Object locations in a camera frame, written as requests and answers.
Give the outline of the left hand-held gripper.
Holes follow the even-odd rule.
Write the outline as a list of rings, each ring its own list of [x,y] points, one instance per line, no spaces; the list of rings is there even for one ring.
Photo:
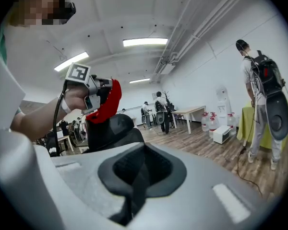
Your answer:
[[[85,109],[83,115],[95,112],[105,103],[108,94],[112,90],[112,79],[101,79],[90,74],[91,67],[79,63],[72,63],[67,71],[64,84],[70,87],[85,87]]]

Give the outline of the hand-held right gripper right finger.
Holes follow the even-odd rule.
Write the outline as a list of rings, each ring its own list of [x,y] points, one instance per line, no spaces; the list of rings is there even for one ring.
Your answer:
[[[187,176],[171,195],[147,199],[128,230],[256,230],[272,213],[274,201],[211,159],[156,148],[179,158]]]

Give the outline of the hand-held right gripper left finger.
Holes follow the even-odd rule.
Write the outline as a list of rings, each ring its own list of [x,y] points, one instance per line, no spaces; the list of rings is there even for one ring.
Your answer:
[[[0,129],[0,190],[35,230],[144,230],[136,217],[126,226],[85,204],[57,168],[67,157],[51,158],[23,134]]]

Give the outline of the red clothes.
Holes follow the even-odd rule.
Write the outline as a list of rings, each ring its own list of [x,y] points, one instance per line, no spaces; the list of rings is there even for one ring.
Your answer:
[[[111,81],[111,87],[102,86],[98,90],[97,97],[100,98],[99,107],[86,115],[86,121],[93,124],[101,124],[116,114],[122,97],[122,91],[118,80],[111,79]]]

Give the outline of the person's left forearm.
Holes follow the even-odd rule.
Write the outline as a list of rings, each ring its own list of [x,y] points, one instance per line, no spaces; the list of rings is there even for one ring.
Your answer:
[[[23,112],[18,112],[12,120],[10,129],[24,134],[31,141],[42,138],[53,128],[57,102],[58,98],[55,98],[48,104],[26,115]]]

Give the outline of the person's left hand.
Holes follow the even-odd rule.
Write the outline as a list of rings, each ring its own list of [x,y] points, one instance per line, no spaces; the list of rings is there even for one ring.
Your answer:
[[[75,109],[85,110],[85,97],[88,95],[88,89],[86,87],[73,87],[66,91],[64,94],[64,100],[71,111]]]

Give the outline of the white wristband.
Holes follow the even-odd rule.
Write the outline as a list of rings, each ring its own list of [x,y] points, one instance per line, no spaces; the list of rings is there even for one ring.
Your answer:
[[[61,100],[60,106],[61,106],[62,110],[63,110],[66,114],[69,114],[69,113],[71,112],[71,109],[70,109],[70,108],[68,107],[68,105],[66,104],[66,101],[65,101],[64,98]]]

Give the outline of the light desk with white legs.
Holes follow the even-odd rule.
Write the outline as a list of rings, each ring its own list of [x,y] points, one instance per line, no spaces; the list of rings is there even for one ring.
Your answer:
[[[67,140],[67,142],[68,142],[68,144],[69,144],[69,146],[71,148],[71,151],[74,152],[73,145],[71,143],[71,140],[70,140],[69,136],[63,136],[61,138],[58,138],[57,140],[58,140],[59,143],[64,141],[64,140]]]

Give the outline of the white box appliance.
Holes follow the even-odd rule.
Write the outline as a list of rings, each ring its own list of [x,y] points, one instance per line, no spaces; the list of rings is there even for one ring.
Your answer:
[[[213,141],[223,144],[229,139],[231,128],[229,126],[220,126],[213,132]]]

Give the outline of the person's green shirt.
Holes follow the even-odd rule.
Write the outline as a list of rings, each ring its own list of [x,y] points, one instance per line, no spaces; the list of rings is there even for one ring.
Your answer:
[[[5,45],[4,26],[0,25],[0,57],[7,64],[7,49]]]

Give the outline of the green-covered table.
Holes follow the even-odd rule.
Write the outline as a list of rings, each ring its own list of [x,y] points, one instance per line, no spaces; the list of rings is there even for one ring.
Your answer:
[[[244,145],[249,142],[252,142],[253,134],[254,134],[254,124],[253,120],[254,116],[254,108],[251,107],[250,104],[247,104],[242,108],[242,113],[239,118],[239,128],[237,132],[237,139],[240,141],[244,141]],[[260,146],[266,149],[272,148],[272,136],[270,134],[270,130],[268,124],[265,126],[264,135],[261,139]]]

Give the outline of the white ceiling air conditioner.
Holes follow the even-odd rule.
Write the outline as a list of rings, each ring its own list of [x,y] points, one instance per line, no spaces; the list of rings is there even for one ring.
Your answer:
[[[161,68],[158,70],[157,75],[168,75],[174,68],[175,64],[167,63],[165,65],[160,65]]]

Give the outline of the light wooden table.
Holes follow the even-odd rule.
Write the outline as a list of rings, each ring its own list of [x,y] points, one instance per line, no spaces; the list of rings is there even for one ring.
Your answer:
[[[180,109],[177,111],[172,112],[172,118],[173,118],[173,123],[174,123],[174,127],[177,128],[177,123],[175,120],[175,116],[174,115],[182,115],[185,117],[185,120],[187,122],[187,128],[188,128],[188,133],[191,134],[191,121],[193,119],[192,114],[197,112],[197,111],[205,111],[206,110],[206,106],[202,105],[202,106],[195,106],[195,107],[189,107],[189,108],[185,108],[185,109]]]

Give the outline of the black coat stand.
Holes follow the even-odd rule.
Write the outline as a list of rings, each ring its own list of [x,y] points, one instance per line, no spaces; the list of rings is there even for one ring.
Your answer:
[[[164,92],[164,95],[165,95],[165,99],[166,99],[166,102],[167,102],[167,109],[169,112],[174,112],[176,111],[175,110],[175,106],[174,104],[169,100],[168,98],[168,92]]]

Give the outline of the white water dispenser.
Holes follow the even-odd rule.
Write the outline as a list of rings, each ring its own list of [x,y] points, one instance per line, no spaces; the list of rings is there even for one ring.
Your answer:
[[[231,105],[228,96],[228,91],[224,85],[218,85],[216,88],[217,111],[216,115],[218,117],[219,124],[221,126],[228,125],[228,114],[231,113]]]

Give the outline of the white ceiling pipes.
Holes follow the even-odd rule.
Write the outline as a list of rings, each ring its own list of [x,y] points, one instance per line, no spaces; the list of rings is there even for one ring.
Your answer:
[[[177,54],[170,56],[169,62],[179,62],[180,59],[197,43],[220,19],[222,19],[239,0],[221,0],[208,14],[203,22],[190,35],[187,42]]]

